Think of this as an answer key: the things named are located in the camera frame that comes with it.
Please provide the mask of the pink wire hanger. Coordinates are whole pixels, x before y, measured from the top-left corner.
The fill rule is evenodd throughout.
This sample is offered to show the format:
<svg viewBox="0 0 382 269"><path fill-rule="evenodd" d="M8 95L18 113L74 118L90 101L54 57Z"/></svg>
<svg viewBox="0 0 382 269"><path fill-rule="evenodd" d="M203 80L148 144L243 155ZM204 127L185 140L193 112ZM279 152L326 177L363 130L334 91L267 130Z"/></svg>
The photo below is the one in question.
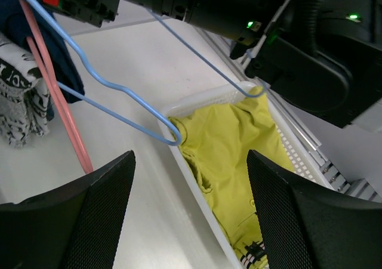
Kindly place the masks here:
<svg viewBox="0 0 382 269"><path fill-rule="evenodd" d="M42 33L38 27L36 18L33 15L33 11L31 10L29 4L26 1L19 0L19 3L33 34L32 37L28 36L26 38L28 46L48 87L53 102L56 105L56 108L61 117L70 142L72 143L72 147L77 155L79 163L81 164L84 172L86 174L89 174L93 171L93 164L91 163L91 159L87 152L86 146L82 140L80 132L72 116L72 112L58 86L51 57L42 37Z"/></svg>

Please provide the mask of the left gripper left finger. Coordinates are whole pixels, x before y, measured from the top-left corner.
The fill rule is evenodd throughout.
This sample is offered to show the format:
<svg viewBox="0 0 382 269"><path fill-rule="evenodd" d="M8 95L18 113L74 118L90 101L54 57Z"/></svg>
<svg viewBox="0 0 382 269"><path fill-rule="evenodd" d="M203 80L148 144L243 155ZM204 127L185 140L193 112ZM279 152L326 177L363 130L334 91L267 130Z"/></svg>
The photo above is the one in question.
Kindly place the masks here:
<svg viewBox="0 0 382 269"><path fill-rule="evenodd" d="M1 205L1 268L112 268L134 173L132 150L20 203Z"/></svg>

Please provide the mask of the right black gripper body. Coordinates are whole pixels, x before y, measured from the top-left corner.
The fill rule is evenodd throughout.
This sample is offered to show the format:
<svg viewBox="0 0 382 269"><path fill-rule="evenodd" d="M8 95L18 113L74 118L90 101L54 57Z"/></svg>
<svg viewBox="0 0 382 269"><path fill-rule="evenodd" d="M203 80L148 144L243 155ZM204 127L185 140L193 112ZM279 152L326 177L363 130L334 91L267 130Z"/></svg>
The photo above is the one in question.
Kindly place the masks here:
<svg viewBox="0 0 382 269"><path fill-rule="evenodd" d="M235 41L261 38L263 20L254 13L255 0L42 0L58 13L101 27L114 21L120 1L147 8Z"/></svg>

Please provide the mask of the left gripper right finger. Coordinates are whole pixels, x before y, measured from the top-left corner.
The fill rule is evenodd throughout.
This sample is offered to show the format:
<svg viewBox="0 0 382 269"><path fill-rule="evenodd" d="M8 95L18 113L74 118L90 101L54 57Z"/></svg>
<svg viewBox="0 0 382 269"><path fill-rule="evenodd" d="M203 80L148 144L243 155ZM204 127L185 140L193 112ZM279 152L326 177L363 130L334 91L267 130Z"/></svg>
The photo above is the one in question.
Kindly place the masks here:
<svg viewBox="0 0 382 269"><path fill-rule="evenodd" d="M259 152L247 156L270 268L381 268L381 204L311 182Z"/></svg>

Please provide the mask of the yellow-green trousers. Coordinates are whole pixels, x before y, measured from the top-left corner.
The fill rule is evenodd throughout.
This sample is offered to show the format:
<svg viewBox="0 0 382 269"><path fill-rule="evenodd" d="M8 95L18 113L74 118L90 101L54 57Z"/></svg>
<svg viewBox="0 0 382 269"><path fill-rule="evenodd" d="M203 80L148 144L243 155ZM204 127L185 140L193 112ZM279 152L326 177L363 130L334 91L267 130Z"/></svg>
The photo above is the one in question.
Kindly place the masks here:
<svg viewBox="0 0 382 269"><path fill-rule="evenodd" d="M264 268L267 255L249 181L248 152L255 150L294 171L266 94L212 104L169 120L182 135L178 148L237 259L245 268Z"/></svg>

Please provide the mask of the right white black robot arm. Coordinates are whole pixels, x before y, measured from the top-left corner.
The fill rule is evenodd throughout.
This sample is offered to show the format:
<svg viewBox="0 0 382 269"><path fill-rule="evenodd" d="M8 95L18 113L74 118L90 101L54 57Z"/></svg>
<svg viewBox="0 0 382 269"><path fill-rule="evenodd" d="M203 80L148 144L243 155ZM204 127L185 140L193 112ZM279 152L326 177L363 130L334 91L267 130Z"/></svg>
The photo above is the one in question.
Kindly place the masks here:
<svg viewBox="0 0 382 269"><path fill-rule="evenodd" d="M42 0L101 26L122 0ZM290 104L337 127L381 128L381 0L124 0L223 36Z"/></svg>

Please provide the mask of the navy blue trousers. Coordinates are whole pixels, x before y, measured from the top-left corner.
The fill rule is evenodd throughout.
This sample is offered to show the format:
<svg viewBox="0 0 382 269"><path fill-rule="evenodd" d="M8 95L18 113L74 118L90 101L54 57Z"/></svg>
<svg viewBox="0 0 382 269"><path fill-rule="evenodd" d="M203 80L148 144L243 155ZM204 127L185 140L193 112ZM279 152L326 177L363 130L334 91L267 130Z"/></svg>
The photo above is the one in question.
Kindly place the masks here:
<svg viewBox="0 0 382 269"><path fill-rule="evenodd" d="M56 78L74 91L85 94L80 75L69 55L65 43L53 28L33 12L53 63ZM1 99L20 102L22 95L32 89L32 80L23 75L29 70L32 77L42 81L39 70L32 66L33 57L26 38L32 31L19 0L1 0Z"/></svg>

